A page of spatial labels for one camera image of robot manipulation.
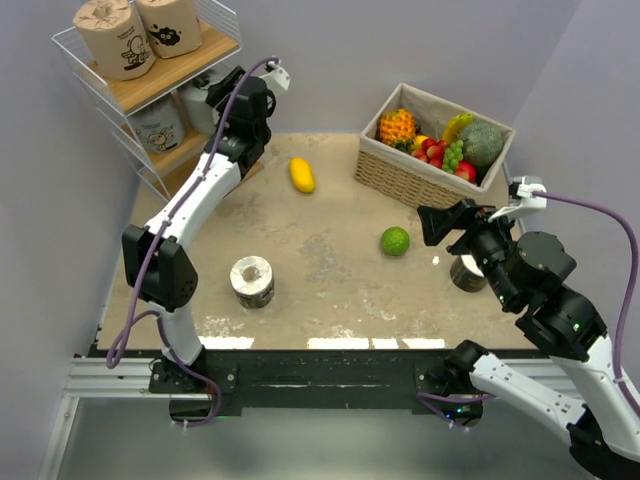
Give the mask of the dark grey towel roll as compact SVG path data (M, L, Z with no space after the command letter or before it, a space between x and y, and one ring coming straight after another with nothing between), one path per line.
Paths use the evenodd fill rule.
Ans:
M178 95L191 126L199 133L213 135L219 114L207 103L210 86L223 79L220 72L209 69L178 88Z

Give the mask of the green bumpy citrus fruit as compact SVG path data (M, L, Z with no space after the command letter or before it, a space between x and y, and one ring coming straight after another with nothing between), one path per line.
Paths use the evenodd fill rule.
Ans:
M380 246L386 255L402 256L410 247L410 235L401 227L390 227L382 233Z

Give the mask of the grey paper towel roll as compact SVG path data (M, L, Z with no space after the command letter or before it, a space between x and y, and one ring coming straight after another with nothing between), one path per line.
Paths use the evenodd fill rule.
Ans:
M177 103L167 94L129 117L137 138L149 152L167 153L186 136Z

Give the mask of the brown roll with black print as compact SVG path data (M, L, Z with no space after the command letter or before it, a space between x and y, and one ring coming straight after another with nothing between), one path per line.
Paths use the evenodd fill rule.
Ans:
M154 53L163 59L197 50L200 23L192 0L135 0Z

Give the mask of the white and grey towel roll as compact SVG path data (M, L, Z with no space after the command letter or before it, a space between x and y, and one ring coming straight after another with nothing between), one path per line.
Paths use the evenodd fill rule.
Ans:
M270 303L275 293L271 264L260 256L239 259L230 270L230 282L240 305L259 309Z

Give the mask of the brown paper towel roll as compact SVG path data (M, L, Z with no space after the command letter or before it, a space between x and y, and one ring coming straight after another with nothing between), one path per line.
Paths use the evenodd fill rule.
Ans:
M145 75L155 55L143 25L128 1L87 1L73 18L105 77L126 81Z

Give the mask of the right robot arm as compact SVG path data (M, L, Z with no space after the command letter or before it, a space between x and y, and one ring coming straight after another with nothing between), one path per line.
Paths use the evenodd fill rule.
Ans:
M516 327L571 380L572 398L521 374L470 340L460 343L433 378L445 388L442 400L472 388L505 401L556 434L572 458L598 479L639 476L637 390L615 364L614 344L593 303L566 286L576 268L556 236L510 233L507 209L470 199L447 208L417 209L424 242L438 245L453 230L461 237L447 250L470 256L502 310L517 315Z

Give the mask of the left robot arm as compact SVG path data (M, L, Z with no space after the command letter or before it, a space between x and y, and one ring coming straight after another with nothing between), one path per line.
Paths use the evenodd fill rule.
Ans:
M142 227L122 234L125 276L133 303L146 302L159 322L171 378L185 392L200 390L207 368L190 306L198 274L188 252L214 209L247 176L271 139L268 120L290 75L275 58L234 68L209 86L205 103L218 113L215 133L171 200Z

